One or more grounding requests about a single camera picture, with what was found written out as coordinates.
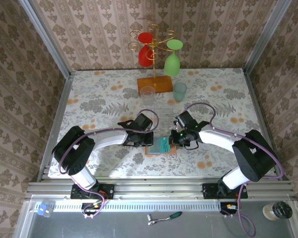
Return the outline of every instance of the floral tablecloth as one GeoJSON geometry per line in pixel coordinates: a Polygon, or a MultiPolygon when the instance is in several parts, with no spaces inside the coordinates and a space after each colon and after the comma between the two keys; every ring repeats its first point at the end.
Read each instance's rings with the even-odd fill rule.
{"type": "MultiPolygon", "coordinates": [[[[151,77],[152,69],[76,72],[69,95],[58,141],[74,125],[83,129],[117,126],[120,121],[135,119],[138,111],[147,108],[138,96],[137,78],[151,77]]],[[[154,109],[161,120],[155,136],[170,134],[174,117],[195,102],[207,102],[216,108],[214,125],[244,134],[259,130],[257,116],[243,72],[239,68],[181,69],[173,84],[188,86],[181,103],[173,94],[156,94],[154,109]]],[[[194,106],[191,115],[198,121],[209,121],[211,110],[194,106]]],[[[201,144],[193,151],[177,149],[176,155],[145,156],[144,148],[113,145],[93,151],[88,168],[97,177],[129,176],[222,176],[237,166],[235,156],[214,145],[201,144]]],[[[64,178],[52,160],[49,177],[64,178]]]]}

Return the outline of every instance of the gray floor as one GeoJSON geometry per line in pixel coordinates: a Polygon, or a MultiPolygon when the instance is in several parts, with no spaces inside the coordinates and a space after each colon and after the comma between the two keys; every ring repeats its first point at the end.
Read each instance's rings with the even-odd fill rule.
{"type": "MultiPolygon", "coordinates": [[[[292,238],[288,220],[269,221],[262,207],[266,203],[244,202],[242,212],[255,223],[256,238],[292,238]]],[[[171,213],[154,212],[152,218],[171,213]]],[[[54,213],[50,218],[34,215],[29,238],[246,238],[237,217],[219,213],[186,212],[172,221],[148,226],[147,213],[104,212],[94,219],[80,213],[54,213]]]]}

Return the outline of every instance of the green handle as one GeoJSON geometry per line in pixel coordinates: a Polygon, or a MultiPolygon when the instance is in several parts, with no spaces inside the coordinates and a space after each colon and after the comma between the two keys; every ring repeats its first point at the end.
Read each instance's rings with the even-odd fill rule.
{"type": "Polygon", "coordinates": [[[173,213],[172,215],[169,216],[170,220],[172,220],[173,218],[177,218],[179,216],[181,216],[182,212],[176,212],[173,213]]]}

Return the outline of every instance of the wall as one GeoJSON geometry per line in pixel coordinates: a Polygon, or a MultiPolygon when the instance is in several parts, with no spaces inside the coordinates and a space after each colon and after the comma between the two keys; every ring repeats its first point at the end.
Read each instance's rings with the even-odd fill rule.
{"type": "MultiPolygon", "coordinates": [[[[184,68],[243,67],[276,0],[34,0],[68,68],[137,68],[130,31],[178,32],[184,68]]],[[[158,67],[169,55],[160,55],[158,67]]]]}
{"type": "Polygon", "coordinates": [[[0,0],[0,238],[37,174],[64,79],[23,8],[0,0]]]}
{"type": "Polygon", "coordinates": [[[250,77],[298,197],[298,0],[292,0],[250,77]]]}

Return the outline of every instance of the light blue glass cup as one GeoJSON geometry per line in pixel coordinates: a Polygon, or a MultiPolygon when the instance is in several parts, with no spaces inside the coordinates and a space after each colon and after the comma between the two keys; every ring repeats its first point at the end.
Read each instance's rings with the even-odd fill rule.
{"type": "Polygon", "coordinates": [[[173,98],[176,102],[182,102],[187,92],[187,85],[185,83],[176,83],[173,85],[173,98]]]}

